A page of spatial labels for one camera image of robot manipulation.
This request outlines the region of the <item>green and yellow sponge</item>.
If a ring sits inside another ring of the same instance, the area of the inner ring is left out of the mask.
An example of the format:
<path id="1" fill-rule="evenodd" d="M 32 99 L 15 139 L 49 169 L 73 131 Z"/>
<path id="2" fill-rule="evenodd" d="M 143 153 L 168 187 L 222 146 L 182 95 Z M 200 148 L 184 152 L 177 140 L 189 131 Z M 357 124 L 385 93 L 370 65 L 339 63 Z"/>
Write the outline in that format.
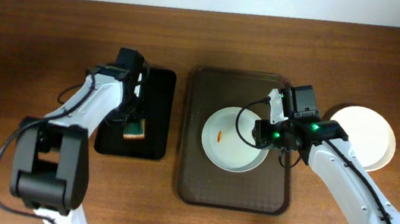
<path id="1" fill-rule="evenodd" d="M 145 119 L 129 121 L 124 125 L 123 138 L 125 140 L 143 140 L 145 139 Z"/>

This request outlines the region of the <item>white plate top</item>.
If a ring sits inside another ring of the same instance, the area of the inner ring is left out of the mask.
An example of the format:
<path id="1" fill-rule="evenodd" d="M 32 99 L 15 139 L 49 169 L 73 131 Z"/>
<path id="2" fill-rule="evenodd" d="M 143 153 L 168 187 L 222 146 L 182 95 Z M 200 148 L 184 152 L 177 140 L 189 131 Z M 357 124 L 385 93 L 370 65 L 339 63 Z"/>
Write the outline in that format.
<path id="1" fill-rule="evenodd" d="M 392 127 L 378 112 L 362 106 L 336 111 L 336 120 L 347 132 L 354 154 L 368 172 L 382 169 L 395 155 L 396 139 Z"/>

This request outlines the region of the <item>pale blue plate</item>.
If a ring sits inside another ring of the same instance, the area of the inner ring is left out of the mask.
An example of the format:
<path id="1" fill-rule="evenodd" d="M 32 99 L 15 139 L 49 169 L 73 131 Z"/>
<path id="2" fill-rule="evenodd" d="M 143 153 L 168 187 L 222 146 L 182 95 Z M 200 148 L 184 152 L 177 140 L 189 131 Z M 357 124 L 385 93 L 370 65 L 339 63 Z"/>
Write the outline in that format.
<path id="1" fill-rule="evenodd" d="M 228 172 L 247 172 L 266 159 L 268 150 L 254 149 L 238 136 L 235 121 L 240 107 L 214 112 L 201 131 L 203 151 L 209 160 Z"/>

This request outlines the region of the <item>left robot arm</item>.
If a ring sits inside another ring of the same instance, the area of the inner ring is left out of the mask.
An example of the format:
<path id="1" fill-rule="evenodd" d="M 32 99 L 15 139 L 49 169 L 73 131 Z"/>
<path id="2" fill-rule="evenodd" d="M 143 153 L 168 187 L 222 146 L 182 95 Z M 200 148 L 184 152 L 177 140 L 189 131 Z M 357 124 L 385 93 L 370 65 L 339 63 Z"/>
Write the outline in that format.
<path id="1" fill-rule="evenodd" d="M 89 137 L 110 114 L 127 121 L 150 72 L 120 65 L 89 70 L 79 90 L 44 118 L 25 118 L 12 138 L 11 195 L 25 217 L 44 224 L 87 224 L 82 207 L 89 183 Z"/>

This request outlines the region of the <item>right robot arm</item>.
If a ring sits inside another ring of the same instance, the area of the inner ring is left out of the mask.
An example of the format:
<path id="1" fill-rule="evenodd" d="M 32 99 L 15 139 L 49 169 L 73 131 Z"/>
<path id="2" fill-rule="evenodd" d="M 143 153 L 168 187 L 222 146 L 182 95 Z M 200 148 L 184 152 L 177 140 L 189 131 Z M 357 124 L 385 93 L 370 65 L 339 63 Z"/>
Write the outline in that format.
<path id="1" fill-rule="evenodd" d="M 336 121 L 276 124 L 255 122 L 255 144 L 266 149 L 297 150 L 328 190 L 349 224 L 400 224 L 400 212 L 376 186 L 354 154 L 348 135 Z"/>

